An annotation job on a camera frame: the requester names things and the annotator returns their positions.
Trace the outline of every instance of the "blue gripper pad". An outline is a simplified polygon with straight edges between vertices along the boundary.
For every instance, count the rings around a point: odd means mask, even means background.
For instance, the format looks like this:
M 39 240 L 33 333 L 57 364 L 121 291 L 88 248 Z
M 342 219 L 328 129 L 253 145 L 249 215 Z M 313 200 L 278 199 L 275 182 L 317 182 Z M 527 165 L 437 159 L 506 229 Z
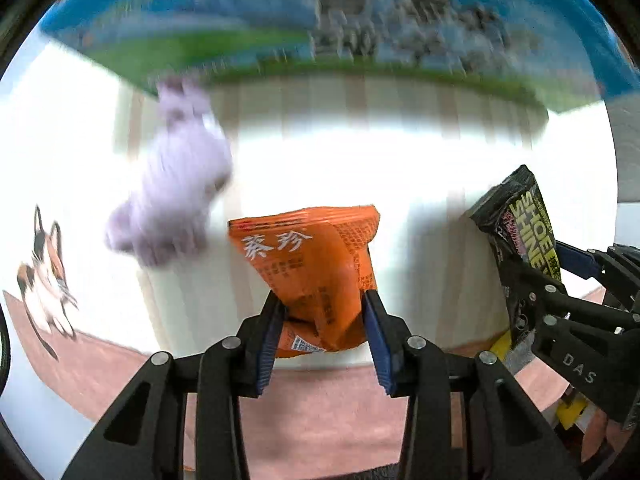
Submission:
M 600 274 L 600 266 L 593 256 L 584 253 L 580 249 L 556 240 L 556 253 L 558 254 L 560 267 L 584 280 Z
M 387 395 L 391 395 L 396 390 L 396 382 L 392 375 L 391 352 L 386 344 L 376 313 L 366 296 L 363 297 L 363 303 L 364 330 L 369 340 L 369 349 L 376 367 L 378 383 L 385 389 Z
M 273 362 L 276 359 L 276 350 L 278 349 L 278 341 L 280 340 L 285 314 L 286 307 L 278 300 L 271 316 L 267 333 L 264 336 L 262 347 L 258 352 L 258 377 L 256 380 L 258 395 L 262 394 L 271 379 L 271 371 L 273 370 Z

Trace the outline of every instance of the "barcode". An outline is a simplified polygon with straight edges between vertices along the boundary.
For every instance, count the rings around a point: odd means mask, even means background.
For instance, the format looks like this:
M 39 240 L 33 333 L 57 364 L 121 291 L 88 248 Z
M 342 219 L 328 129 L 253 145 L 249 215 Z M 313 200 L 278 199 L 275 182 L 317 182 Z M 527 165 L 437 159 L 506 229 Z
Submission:
M 312 345 L 311 343 L 307 343 L 304 339 L 302 339 L 299 335 L 293 340 L 291 344 L 292 350 L 297 350 L 298 352 L 324 352 L 324 348 L 320 348 L 319 346 Z

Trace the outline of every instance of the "blue poster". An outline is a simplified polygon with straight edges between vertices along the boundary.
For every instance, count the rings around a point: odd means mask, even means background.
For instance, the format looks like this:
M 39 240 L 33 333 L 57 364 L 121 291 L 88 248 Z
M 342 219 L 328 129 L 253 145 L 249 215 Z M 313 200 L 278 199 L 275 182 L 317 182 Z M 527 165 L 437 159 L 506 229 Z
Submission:
M 640 88 L 587 0 L 62 0 L 42 28 L 151 92 L 169 73 L 393 74 L 562 111 Z

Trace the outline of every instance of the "calico cat illustration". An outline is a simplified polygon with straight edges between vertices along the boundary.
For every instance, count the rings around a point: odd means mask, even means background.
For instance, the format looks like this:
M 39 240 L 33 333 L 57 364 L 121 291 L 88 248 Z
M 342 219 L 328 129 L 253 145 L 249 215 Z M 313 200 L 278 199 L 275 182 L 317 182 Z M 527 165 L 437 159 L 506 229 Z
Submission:
M 49 355 L 57 361 L 57 354 L 38 330 L 50 334 L 53 325 L 62 335 L 75 339 L 76 332 L 69 323 L 66 312 L 69 306 L 77 309 L 78 304 L 66 286 L 60 225 L 53 222 L 51 231 L 47 233 L 42 227 L 40 208 L 36 206 L 33 231 L 33 266 L 20 264 L 18 286 L 36 336 Z

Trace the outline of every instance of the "yellow object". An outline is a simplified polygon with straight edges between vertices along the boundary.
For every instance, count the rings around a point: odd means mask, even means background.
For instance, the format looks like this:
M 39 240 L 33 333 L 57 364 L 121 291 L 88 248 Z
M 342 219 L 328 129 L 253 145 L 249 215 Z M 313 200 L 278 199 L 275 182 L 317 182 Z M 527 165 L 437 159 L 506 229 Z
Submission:
M 582 395 L 578 395 L 575 397 L 574 401 L 570 404 L 566 404 L 565 402 L 560 401 L 558 404 L 558 408 L 556 409 L 556 416 L 562 424 L 562 427 L 568 430 L 572 425 L 575 424 L 575 421 L 582 415 L 584 409 L 588 406 L 589 401 L 585 399 Z
M 491 347 L 491 352 L 497 355 L 500 361 L 504 361 L 507 352 L 511 349 L 511 333 L 509 330 L 505 332 L 498 341 Z

